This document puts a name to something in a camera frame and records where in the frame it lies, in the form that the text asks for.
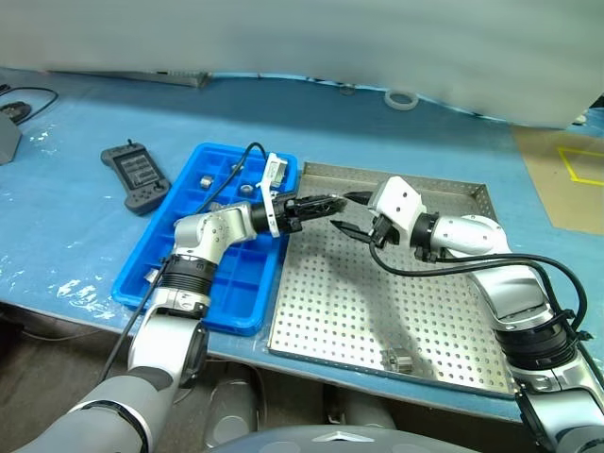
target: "black wire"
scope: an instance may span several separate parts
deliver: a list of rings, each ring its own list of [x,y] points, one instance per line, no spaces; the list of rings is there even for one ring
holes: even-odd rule
[[[0,92],[0,96],[4,96],[5,94],[9,94],[10,92],[18,92],[18,91],[23,91],[23,90],[34,90],[34,91],[38,91],[38,92],[50,92],[53,95],[53,97],[50,99],[50,101],[48,101],[46,104],[41,106],[39,109],[37,109],[33,112],[30,112],[25,118],[18,121],[16,123],[17,125],[20,125],[21,123],[24,123],[25,121],[31,120],[34,116],[38,115],[39,113],[42,113],[44,110],[48,109],[59,98],[58,92],[56,92],[55,90],[52,90],[50,88],[44,88],[44,87],[15,87],[15,88],[6,90],[5,92]]]
[[[158,273],[155,275],[155,278],[153,278],[153,281],[149,285],[149,288],[147,289],[146,293],[144,294],[143,299],[141,299],[141,303],[134,310],[134,312],[132,313],[132,316],[130,316],[130,319],[128,320],[128,324],[126,324],[126,327],[124,327],[124,330],[122,330],[122,333],[120,334],[120,338],[118,338],[117,341],[115,342],[115,344],[113,345],[113,349],[111,349],[111,352],[109,353],[109,357],[107,357],[107,361],[105,362],[105,366],[103,366],[103,371],[101,371],[101,374],[98,377],[98,380],[96,381],[96,385],[99,385],[101,382],[103,382],[105,379],[107,379],[109,370],[111,369],[111,366],[115,362],[115,358],[117,357],[118,352],[120,352],[120,348],[122,347],[124,340],[126,339],[129,331],[132,329],[132,326],[134,326],[134,323],[136,322],[136,319],[139,317],[139,314],[141,314],[141,312],[143,311],[144,304],[146,304],[147,300],[151,296],[151,293],[153,292],[153,290],[155,290],[155,287],[157,286],[159,279],[161,278],[161,275],[163,274],[163,271],[166,268],[167,263],[168,263],[168,261],[164,262],[162,264],[162,266],[160,267]]]
[[[534,269],[535,272],[539,274],[539,277],[541,278],[544,284],[545,294],[547,295],[549,303],[553,307],[554,311],[562,311],[562,308],[560,306],[560,303],[558,302],[556,294],[554,293],[554,288],[551,284],[549,276],[547,275],[547,272],[542,266],[531,260],[497,260],[485,262],[482,264],[468,264],[466,266],[430,269],[428,271],[406,271],[404,269],[395,269],[393,267],[390,267],[388,264],[382,261],[378,253],[376,252],[376,245],[374,243],[369,243],[369,253],[371,253],[371,257],[383,270],[391,274],[395,274],[396,276],[402,277],[443,277],[452,276],[455,274],[465,274],[468,272],[484,271],[486,269],[495,269],[497,267],[527,266]]]
[[[210,205],[211,201],[214,198],[216,198],[216,196],[218,196],[218,194],[228,185],[228,183],[230,181],[232,181],[233,177],[235,177],[235,175],[237,175],[237,172],[239,172],[239,169],[243,167],[243,164],[245,163],[245,160],[247,159],[247,156],[249,155],[250,151],[252,149],[254,149],[255,147],[257,147],[261,151],[262,156],[264,157],[264,160],[268,160],[268,158],[266,157],[266,151],[264,151],[264,147],[260,143],[258,143],[258,142],[250,143],[245,148],[245,151],[243,151],[242,157],[239,159],[237,164],[233,167],[233,170],[230,172],[230,175],[225,179],[225,182],[223,182],[220,185],[220,187],[212,195],[210,195],[208,198],[206,198],[206,201],[204,201],[201,204],[201,206],[199,208],[197,208],[197,210],[194,212],[194,214],[199,214],[199,213],[203,212],[203,210]]]
[[[585,292],[585,288],[581,284],[577,275],[571,271],[568,267],[562,264],[559,261],[553,260],[552,258],[543,257],[541,255],[531,255],[528,253],[496,253],[492,255],[482,255],[479,257],[464,257],[464,258],[439,258],[436,259],[438,262],[471,262],[471,261],[485,261],[485,260],[507,260],[507,259],[520,259],[520,260],[532,260],[544,262],[545,264],[549,264],[560,270],[563,274],[565,274],[568,279],[571,281],[573,286],[575,287],[575,291],[577,291],[577,297],[579,299],[579,307],[577,308],[577,315],[573,320],[571,327],[574,330],[577,330],[583,319],[585,318],[585,314],[587,313],[587,294]]]

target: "perforated steel plate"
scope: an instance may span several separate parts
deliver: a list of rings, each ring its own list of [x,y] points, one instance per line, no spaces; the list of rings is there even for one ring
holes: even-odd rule
[[[373,190],[389,174],[309,163],[301,196]],[[404,176],[428,211],[495,218],[480,184]],[[367,230],[372,215],[349,203],[337,216]],[[401,246],[382,258],[393,267],[434,268]],[[394,378],[420,378],[483,392],[511,394],[513,383],[483,311],[481,295],[465,276],[405,278],[373,263],[367,245],[328,219],[307,222],[292,235],[283,266],[269,339],[273,353]],[[389,371],[388,351],[409,351],[410,375]]]

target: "tape roll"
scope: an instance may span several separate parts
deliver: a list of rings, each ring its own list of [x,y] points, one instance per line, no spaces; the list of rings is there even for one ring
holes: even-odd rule
[[[397,102],[393,99],[393,96],[405,96],[410,99],[410,102],[401,103]],[[419,99],[417,98],[417,94],[414,92],[400,92],[396,90],[388,90],[384,93],[384,102],[388,107],[392,107],[397,110],[411,110],[417,106]]]

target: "controller screen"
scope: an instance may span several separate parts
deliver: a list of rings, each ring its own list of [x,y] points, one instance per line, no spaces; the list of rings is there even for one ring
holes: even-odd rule
[[[130,153],[115,161],[131,189],[160,180],[155,166],[144,152]]]

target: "blue tablecloth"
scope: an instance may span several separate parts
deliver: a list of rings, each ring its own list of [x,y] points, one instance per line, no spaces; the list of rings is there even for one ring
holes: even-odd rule
[[[24,123],[14,162],[0,166],[0,299],[11,304],[119,330],[130,311],[110,287],[150,216],[123,206],[116,175],[99,158],[131,138],[144,143],[175,180],[201,142],[295,154],[320,161],[408,175],[488,184],[510,247],[557,258],[580,276],[590,295],[588,344],[604,350],[604,238],[553,227],[510,128],[429,102],[411,111],[388,108],[381,92],[343,96],[336,88],[279,79],[218,79],[204,89],[96,76],[0,70],[0,83],[57,90],[59,101]],[[0,98],[31,101],[42,93]],[[592,111],[584,133],[602,136],[604,115]],[[560,300],[575,305],[568,283],[554,276]],[[324,365],[266,350],[270,314],[251,338],[212,333],[222,357],[429,405],[518,419],[506,398],[458,392]]]

